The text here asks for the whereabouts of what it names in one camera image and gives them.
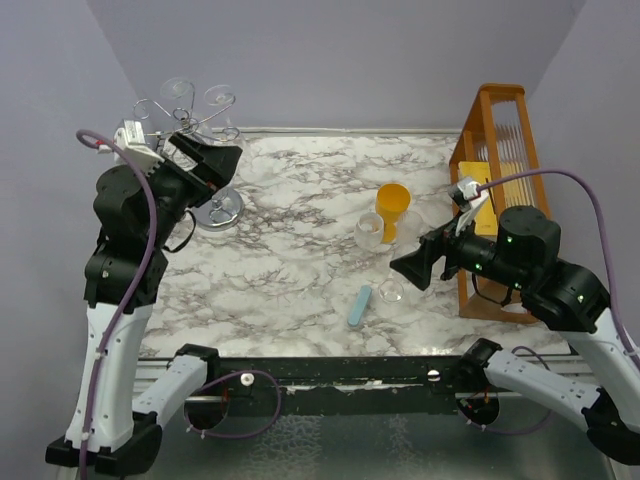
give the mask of white wall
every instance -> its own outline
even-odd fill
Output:
[[[0,477],[43,479],[79,388],[95,182],[111,166],[74,133],[110,134],[136,97],[84,0],[2,6]]]
[[[602,202],[623,320],[640,340],[640,3],[588,0],[529,101],[543,166],[579,172]],[[606,281],[593,211],[571,181],[545,179],[562,253]],[[640,469],[635,472],[640,479]]]
[[[132,85],[227,83],[242,126],[460,128],[533,91],[584,0],[87,0]]]

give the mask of marble tabletop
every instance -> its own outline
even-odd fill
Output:
[[[142,356],[172,356],[185,343],[224,356],[448,355],[480,337],[568,353],[543,324],[458,317],[453,280],[434,277],[421,292],[402,279],[400,302],[379,297],[391,252],[358,248],[354,225],[388,182],[409,188],[410,208],[428,227],[449,220],[455,143],[446,136],[248,139],[234,179],[245,214],[226,232],[196,230],[170,255]],[[181,224],[174,241],[188,228]],[[374,295],[353,330],[347,317],[362,285]]]

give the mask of orange cup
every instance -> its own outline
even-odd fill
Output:
[[[399,183],[387,183],[378,190],[376,213],[384,220],[382,243],[391,243],[396,238],[395,223],[411,203],[409,190]]]

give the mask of purple cable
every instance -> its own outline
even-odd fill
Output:
[[[527,352],[529,352],[531,355],[533,355],[534,357],[536,357],[538,359],[538,361],[544,366],[544,368],[546,368],[547,370],[551,370],[549,368],[549,365],[547,365],[547,362],[544,361],[544,359],[538,355],[536,352],[534,352],[531,348],[529,347],[525,347],[524,345],[520,345],[515,347],[513,350],[511,350],[511,353],[516,353],[518,350],[526,350]],[[552,418],[553,412],[551,410],[547,410],[547,414],[542,417],[542,419],[536,423],[535,425],[532,425],[531,427],[525,427],[522,428],[520,430],[498,430],[496,428],[491,428],[491,427],[487,427],[486,425],[479,425],[477,423],[472,422],[471,420],[467,419],[467,417],[464,416],[464,414],[462,412],[458,412],[460,415],[462,415],[467,422],[469,423],[469,425],[473,425],[474,427],[476,427],[479,430],[482,430],[483,432],[489,432],[489,433],[493,433],[495,435],[504,435],[504,436],[508,436],[508,437],[514,437],[517,435],[529,435],[531,433],[537,432],[538,430],[540,430],[541,428],[546,427],[549,424],[549,421]]]
[[[200,393],[203,390],[206,390],[207,388],[214,387],[216,385],[219,385],[221,383],[226,382],[227,380],[231,380],[232,378],[238,377],[238,376],[243,375],[245,373],[251,373],[253,375],[262,375],[263,377],[266,377],[271,383],[273,383],[273,386],[276,389],[276,401],[277,401],[276,410],[275,410],[275,412],[273,414],[273,417],[271,417],[271,419],[266,423],[266,425],[264,425],[263,427],[260,427],[258,430],[255,430],[255,431],[249,432],[249,433],[239,433],[239,434],[216,433],[216,432],[211,432],[209,430],[198,430],[197,428],[195,428],[191,424],[191,420],[189,420],[189,416],[185,413],[184,419],[189,424],[189,430],[193,430],[193,431],[199,433],[200,435],[206,435],[208,437],[213,437],[213,438],[225,438],[225,439],[228,439],[228,440],[243,440],[243,439],[246,439],[246,438],[257,437],[258,435],[260,435],[261,433],[263,433],[267,429],[271,428],[274,423],[276,423],[276,420],[278,420],[278,417],[280,416],[280,409],[282,408],[282,393],[280,393],[280,386],[278,385],[277,380],[275,378],[273,378],[273,376],[271,376],[270,374],[268,374],[267,372],[264,372],[262,370],[241,370],[241,371],[238,371],[238,372],[229,373],[227,375],[223,375],[222,377],[213,380],[212,382],[207,383],[206,385],[203,385],[201,388],[199,388],[198,390],[196,390],[193,393]]]
[[[107,344],[109,343],[109,339],[111,338],[111,335],[113,334],[113,331],[115,330],[116,325],[118,324],[118,320],[120,320],[120,317],[122,316],[122,313],[124,312],[125,307],[131,300],[133,293],[138,287],[138,284],[140,283],[140,280],[142,279],[142,276],[144,275],[144,272],[147,269],[147,266],[149,265],[149,261],[151,260],[151,255],[153,254],[153,249],[155,246],[156,228],[157,228],[158,220],[156,217],[156,202],[153,198],[151,187],[149,186],[149,182],[147,182],[147,179],[144,173],[142,173],[142,170],[140,170],[140,168],[136,165],[136,163],[131,158],[129,158],[129,156],[124,151],[122,151],[122,149],[119,148],[115,143],[113,143],[113,141],[111,141],[110,139],[103,137],[98,133],[92,132],[91,130],[78,130],[76,132],[76,138],[80,141],[80,143],[82,143],[83,145],[89,148],[93,148],[93,149],[98,148],[98,145],[96,143],[93,143],[87,140],[85,137],[93,138],[94,140],[104,143],[109,148],[111,148],[114,152],[120,155],[120,158],[122,158],[122,160],[124,160],[124,162],[129,166],[129,168],[133,170],[133,173],[135,174],[136,178],[140,182],[140,186],[142,187],[142,190],[144,191],[145,197],[147,199],[147,206],[149,207],[149,238],[147,239],[147,246],[145,248],[144,255],[142,256],[142,260],[140,261],[140,266],[138,267],[138,270],[136,271],[136,274],[134,275],[133,280],[131,280],[131,284],[129,285],[129,288],[127,288],[127,291],[122,297],[120,304],[116,308],[116,311],[114,312],[113,317],[111,317],[111,320],[109,321],[109,325],[107,325],[107,328],[105,329],[102,335],[102,339],[100,340],[100,343],[97,349],[97,353],[99,353],[100,355],[98,358],[96,358],[95,362],[93,363],[93,367],[91,369],[91,376],[89,378],[89,388],[87,391],[87,404],[85,406],[84,420],[82,424],[83,434],[87,433],[88,435],[91,435],[91,418],[93,416],[93,408],[95,406],[96,389],[98,386],[98,376],[100,374],[100,368],[102,367],[103,355],[104,355],[105,349],[107,348]],[[83,439],[82,442],[80,443],[80,457],[79,457],[79,469],[80,469],[81,480],[87,480],[89,476],[89,472],[87,471],[88,448],[89,448],[89,439],[88,438],[86,440]]]
[[[596,197],[595,192],[591,188],[587,182],[585,182],[582,178],[576,175],[573,172],[568,170],[558,169],[558,168],[539,168],[537,170],[529,170],[528,172],[515,173],[513,175],[508,175],[503,178],[499,178],[498,180],[493,180],[491,182],[485,183],[484,185],[480,185],[478,187],[478,192],[483,190],[487,190],[489,188],[493,188],[496,185],[500,185],[502,183],[510,182],[512,180],[517,180],[519,178],[530,177],[533,175],[545,175],[548,173],[555,173],[558,175],[564,175],[565,177],[569,177],[580,184],[580,186],[587,192],[589,195],[589,199],[591,200],[591,204],[593,205],[593,209],[596,212],[596,220],[598,222],[598,231],[600,233],[600,244],[602,245],[602,254],[604,256],[604,266],[607,272],[607,279],[609,280],[609,295],[611,297],[611,318],[613,319],[613,324],[615,325],[618,336],[620,337],[620,341],[624,346],[626,355],[629,355],[631,361],[635,364],[638,371],[640,371],[640,358],[638,358],[637,352],[635,352],[633,345],[631,344],[631,340],[627,335],[627,331],[622,325],[622,321],[620,320],[620,306],[618,304],[618,286],[616,284],[616,277],[613,273],[613,260],[611,259],[611,248],[609,247],[609,238],[607,237],[607,230],[604,226],[604,215],[602,214],[602,207],[600,206],[600,202],[598,201],[598,197]]]

